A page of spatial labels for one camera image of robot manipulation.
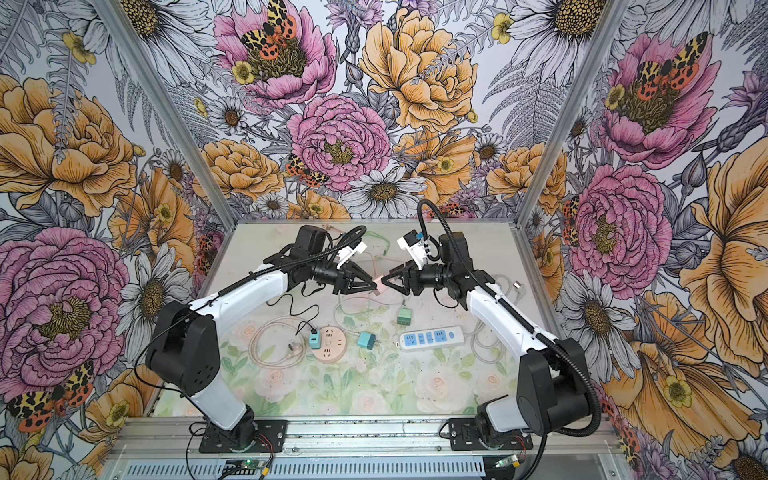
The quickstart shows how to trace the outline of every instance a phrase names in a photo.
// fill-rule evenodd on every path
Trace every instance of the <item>white cable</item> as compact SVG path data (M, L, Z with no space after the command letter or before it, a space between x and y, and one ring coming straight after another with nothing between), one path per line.
M296 335L296 337L298 337L298 340L294 340L290 343L291 346L296 346L296 348L293 351L289 350L288 355L284 356L282 359L277 360L275 362L267 362L265 360L262 360L259 357L259 352L258 352L259 340L261 339L261 336L264 334L265 331L276 326L282 326L282 327L287 327L291 329L292 332L296 332L296 328L298 327L298 324L294 326L284 321L289 319L296 320L297 322L304 321L304 319L298 316L291 316L291 315L278 316L277 318L271 319L269 322L264 323L256 331L256 335L253 336L253 338L250 341L250 345L248 346L248 356L258 366L266 369L278 369L278 370L287 369L288 367L297 365L304 358L306 346L304 344L304 337L301 335Z

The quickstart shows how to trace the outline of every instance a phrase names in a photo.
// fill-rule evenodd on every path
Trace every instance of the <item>white power strip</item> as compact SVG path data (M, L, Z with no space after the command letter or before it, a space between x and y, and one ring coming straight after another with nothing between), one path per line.
M414 330L400 334L397 342L401 350L440 349L444 346L456 346L464 343L464 333L460 326L441 327L430 330Z

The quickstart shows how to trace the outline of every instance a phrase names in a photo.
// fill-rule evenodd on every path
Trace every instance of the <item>round power socket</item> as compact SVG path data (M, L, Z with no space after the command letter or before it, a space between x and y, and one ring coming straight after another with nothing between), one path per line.
M323 363L338 362L346 352L346 336L340 328L327 326L320 329L320 348L312 353Z

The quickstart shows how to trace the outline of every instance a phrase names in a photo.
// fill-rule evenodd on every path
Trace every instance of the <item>purple flower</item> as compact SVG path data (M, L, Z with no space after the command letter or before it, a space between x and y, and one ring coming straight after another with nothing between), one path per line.
M331 12L328 19L334 30L354 22L369 30L382 21L382 0L328 0L326 7Z
M672 227L663 212L656 177L638 165L600 166L579 196L574 270L599 277L618 299L640 294L670 252Z
M643 478L657 478L659 480L675 478L677 466L670 461L667 454L661 451L661 444L641 429L637 429L635 433L643 456Z
M484 183L488 174L497 168L502 168L502 163L498 160L489 161L480 165L475 168L474 172L472 172L472 181Z
M651 170L671 164L700 137L717 111L707 108L712 97L710 88L720 68L712 58L712 35L704 37L706 45L692 70L692 78L680 89L659 85L653 92L644 92L637 80L638 66L646 61L663 65L675 58L686 45L672 45L670 38L659 43L642 34L629 47L611 73L611 87L604 100L605 109L593 123L593 142L615 151L627 162L643 162Z
M92 361L110 369L123 349L115 336L128 269L85 232L48 228L0 246L0 393L8 401L50 391Z
M418 10L422 15L434 15L437 13L435 0L402 0L402 7L409 11Z
M482 193L477 188L467 188L466 190L456 192L449 201L456 202L470 212L477 212L480 211L482 196Z
M243 34L263 29L267 8L259 14L248 8L244 17L232 12L231 18L214 19L216 48L223 52L219 65L232 70L233 86L245 89L245 107L256 113L308 101L329 91L336 80L337 52L331 34L323 37L306 7L299 13L288 0L286 6L296 21L296 37L286 41L273 60L249 55L240 41Z
M331 190L346 192L351 180L383 170L392 153L379 114L337 94L315 98L286 126L293 153L307 168L327 175Z

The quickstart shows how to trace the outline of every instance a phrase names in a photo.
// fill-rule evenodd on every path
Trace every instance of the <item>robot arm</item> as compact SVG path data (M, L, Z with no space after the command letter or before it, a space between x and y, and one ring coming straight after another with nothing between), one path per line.
M441 263L426 262L428 236L422 219L422 205L432 208L445 230L440 236L437 256ZM559 340L533 323L510 302L483 270L476 270L469 256L467 241L453 233L437 207L421 200L417 207L421 233L412 231L398 242L413 260L390 270L382 283L403 295L419 295L425 288L446 288L451 298L465 310L487 323L509 351L519 359L518 390L478 407L476 424L486 445L496 442L511 430L528 430L537 435L560 432L587 436L600 425L597 394L586 374L584 350L573 339ZM591 414L585 429L566 425Z
M219 338L244 315L270 298L307 280L333 285L334 293L374 290L371 276L349 258L365 249L356 227L336 247L324 250L330 235L305 225L296 242L264 260L242 280L188 305L167 304L157 318L146 363L179 390L216 425L233 450L253 440L253 411L224 382L220 371Z

